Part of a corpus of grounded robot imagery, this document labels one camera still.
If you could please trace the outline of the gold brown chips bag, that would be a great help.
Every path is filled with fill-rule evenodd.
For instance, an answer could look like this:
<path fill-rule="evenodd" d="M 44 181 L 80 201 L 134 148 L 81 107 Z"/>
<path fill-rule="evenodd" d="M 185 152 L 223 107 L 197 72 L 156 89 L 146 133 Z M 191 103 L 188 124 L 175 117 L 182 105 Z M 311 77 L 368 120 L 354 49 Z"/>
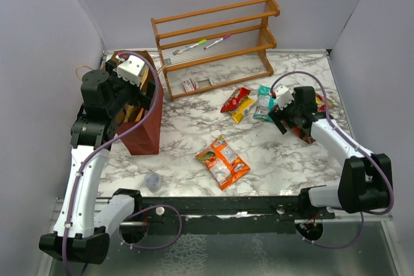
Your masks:
<path fill-rule="evenodd" d="M 142 64 L 142 70 L 140 71 L 139 78 L 139 91 L 146 95 L 149 83 L 149 67 L 146 63 Z M 139 102 L 139 97 L 137 96 L 132 103 L 129 103 L 125 106 L 124 113 L 124 122 L 138 122 L 145 115 L 146 108 L 142 107 L 142 104 Z"/>

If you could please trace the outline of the dark red chips bag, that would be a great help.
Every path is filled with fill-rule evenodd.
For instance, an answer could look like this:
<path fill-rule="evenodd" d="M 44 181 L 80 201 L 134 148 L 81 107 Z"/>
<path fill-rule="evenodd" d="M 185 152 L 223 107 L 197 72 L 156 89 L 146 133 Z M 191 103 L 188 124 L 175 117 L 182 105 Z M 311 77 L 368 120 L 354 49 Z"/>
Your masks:
<path fill-rule="evenodd" d="M 326 118 L 326 110 L 327 108 L 333 108 L 333 101 L 328 99 L 327 103 L 325 102 L 325 98 L 322 95 L 319 95 L 315 92 L 296 92 L 294 91 L 292 93 L 292 96 L 295 99 L 304 99 L 304 100 L 310 100 L 311 98 L 315 98 L 316 100 L 316 112 L 313 113 L 314 119 L 312 121 L 312 124 L 320 119 Z M 312 144 L 315 139 L 311 135 L 311 127 L 308 129 L 300 129 L 299 127 L 289 128 L 298 138 L 302 139 L 304 142 Z"/>

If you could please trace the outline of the brown and red paper bag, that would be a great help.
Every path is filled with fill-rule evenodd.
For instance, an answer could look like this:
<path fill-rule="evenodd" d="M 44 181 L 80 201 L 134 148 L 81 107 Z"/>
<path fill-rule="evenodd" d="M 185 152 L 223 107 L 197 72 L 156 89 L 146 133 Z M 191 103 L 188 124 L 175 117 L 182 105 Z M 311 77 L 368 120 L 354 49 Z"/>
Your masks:
<path fill-rule="evenodd" d="M 160 147 L 160 126 L 162 118 L 162 105 L 164 91 L 158 70 L 153 58 L 146 50 L 117 50 L 111 57 L 119 65 L 129 56 L 136 56 L 142 59 L 149 67 L 149 80 L 154 80 L 156 91 L 150 110 L 145 111 L 145 115 L 138 122 L 124 122 L 124 112 L 117 117 L 122 124 L 119 126 L 117 135 L 120 136 L 122 143 L 126 146 L 131 155 L 154 155 L 159 153 Z"/>

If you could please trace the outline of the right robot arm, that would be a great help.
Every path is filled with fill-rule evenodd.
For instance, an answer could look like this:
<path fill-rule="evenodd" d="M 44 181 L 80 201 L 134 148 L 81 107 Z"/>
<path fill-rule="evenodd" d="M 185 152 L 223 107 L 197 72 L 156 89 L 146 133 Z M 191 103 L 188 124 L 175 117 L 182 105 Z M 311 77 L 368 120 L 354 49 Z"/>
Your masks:
<path fill-rule="evenodd" d="M 281 133 L 289 129 L 300 138 L 316 140 L 342 167 L 337 186 L 318 186 L 301 190 L 297 203 L 303 218 L 312 218 L 321 207 L 348 213 L 387 208 L 391 203 L 391 160 L 375 154 L 353 140 L 329 113 L 319 111 L 313 87 L 289 90 L 278 85 L 271 92 L 277 105 L 269 116 Z"/>

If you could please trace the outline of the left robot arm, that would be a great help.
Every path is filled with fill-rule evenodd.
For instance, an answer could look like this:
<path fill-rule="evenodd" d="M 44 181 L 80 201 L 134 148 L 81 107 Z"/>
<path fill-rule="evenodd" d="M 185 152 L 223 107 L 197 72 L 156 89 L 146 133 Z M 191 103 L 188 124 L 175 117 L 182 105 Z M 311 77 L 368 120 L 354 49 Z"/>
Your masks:
<path fill-rule="evenodd" d="M 138 54 L 113 69 L 92 70 L 82 77 L 83 103 L 71 127 L 67 190 L 52 233 L 39 240 L 41 251 L 64 264 L 101 264 L 121 222 L 141 217 L 138 190 L 119 189 L 99 213 L 96 195 L 112 144 L 132 132 L 117 133 L 118 115 L 126 105 L 139 105 L 151 116 L 161 89 L 157 70 Z"/>

